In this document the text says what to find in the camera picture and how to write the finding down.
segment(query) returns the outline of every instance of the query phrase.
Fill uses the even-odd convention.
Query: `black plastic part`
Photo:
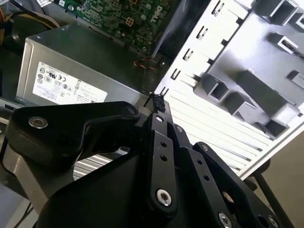
[[[226,192],[236,205],[236,218],[241,227],[276,228],[269,220],[271,216],[283,228],[276,215],[255,195],[254,192],[220,159],[204,142],[197,142],[193,149],[205,158],[208,167],[221,192]]]
[[[48,126],[30,126],[29,118],[33,116],[43,117]],[[21,108],[12,114],[6,137],[15,152],[49,169],[64,170],[72,167],[83,151],[84,136],[90,126],[98,125],[100,130],[106,126],[133,126],[139,116],[126,102]]]
[[[7,188],[13,190],[14,192],[18,193],[19,195],[27,198],[20,182],[18,181],[15,175],[12,175],[6,168],[3,166],[3,156],[8,144],[7,139],[4,139],[1,152],[0,152],[0,183],[6,186]]]
[[[172,140],[167,137],[167,122],[160,121],[157,114],[148,118],[148,134],[144,141],[145,160],[147,160],[145,204],[148,212],[143,215],[151,223],[171,220],[177,212],[177,196]],[[156,197],[158,190],[166,190],[172,203],[162,205]]]
[[[219,220],[221,212],[230,219],[232,227],[240,228],[241,226],[230,214],[204,157],[191,149],[192,145],[186,132],[173,124],[170,126],[169,136],[173,140],[175,165],[189,178],[190,191],[185,194],[195,198],[192,203],[189,203],[191,207],[196,208],[194,216],[199,217],[205,214],[209,218],[209,221],[204,223],[207,227],[222,228],[223,225]]]

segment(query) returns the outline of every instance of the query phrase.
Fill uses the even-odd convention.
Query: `metal slot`
[[[193,54],[193,51],[191,51],[190,48],[189,48],[182,59],[185,60],[185,61],[188,61],[192,54]]]
[[[161,95],[166,96],[166,94],[167,94],[168,91],[169,91],[169,88],[167,88],[167,90],[166,90],[166,87],[164,87],[164,88],[161,90]]]
[[[271,34],[269,37],[270,42],[272,42],[277,48],[281,49],[282,51],[285,51],[289,54],[293,54],[294,52],[297,52],[297,49],[299,48],[294,42],[292,42],[287,37],[274,33]]]
[[[219,12],[222,10],[222,8],[224,7],[224,3],[220,4],[221,1],[218,1],[217,5],[215,6],[215,8],[212,11],[212,15],[217,17],[219,15]]]
[[[202,40],[203,37],[204,37],[204,35],[206,35],[207,32],[208,32],[208,28],[205,28],[205,26],[203,26],[203,27],[201,28],[201,30],[199,31],[198,35],[196,36],[196,38],[197,38],[198,40]]]
[[[5,104],[4,107],[5,107],[6,109],[10,110],[10,111],[14,111],[14,110],[15,110],[14,107],[12,107],[12,106],[10,106],[10,105],[7,105],[7,104]]]
[[[284,45],[286,48],[294,52],[296,50],[296,47],[293,46],[293,44],[289,43],[287,40],[282,40],[282,45]]]
[[[171,79],[173,80],[177,79],[177,76],[180,74],[180,72],[181,72],[180,70],[178,71],[177,69],[175,69],[175,71],[171,75]]]

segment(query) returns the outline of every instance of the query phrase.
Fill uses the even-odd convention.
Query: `regulatory label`
[[[37,2],[40,5],[40,7],[45,7],[48,4],[52,3],[52,1],[50,1],[50,0],[37,0]]]
[[[33,94],[61,105],[100,103],[107,92],[39,62]]]

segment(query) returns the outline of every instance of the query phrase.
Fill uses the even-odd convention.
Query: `power supply unit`
[[[138,56],[79,24],[26,39],[16,101],[63,105],[127,101],[148,95],[133,66]]]

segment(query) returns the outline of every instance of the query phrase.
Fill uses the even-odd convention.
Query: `motherboard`
[[[173,0],[54,0],[75,16],[148,55]]]

